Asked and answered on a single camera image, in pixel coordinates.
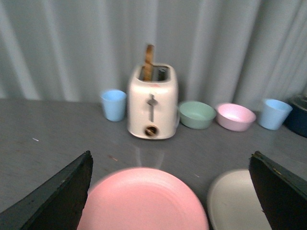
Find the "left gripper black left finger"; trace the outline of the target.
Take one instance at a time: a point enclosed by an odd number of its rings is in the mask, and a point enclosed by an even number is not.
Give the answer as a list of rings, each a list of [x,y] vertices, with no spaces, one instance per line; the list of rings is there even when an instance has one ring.
[[[93,158],[86,151],[0,214],[2,230],[75,230],[88,197]]]

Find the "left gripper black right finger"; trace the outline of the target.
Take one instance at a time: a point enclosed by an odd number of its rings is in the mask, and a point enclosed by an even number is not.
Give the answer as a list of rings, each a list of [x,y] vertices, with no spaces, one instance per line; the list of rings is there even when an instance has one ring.
[[[307,228],[307,182],[259,151],[249,173],[262,210],[273,230]]]

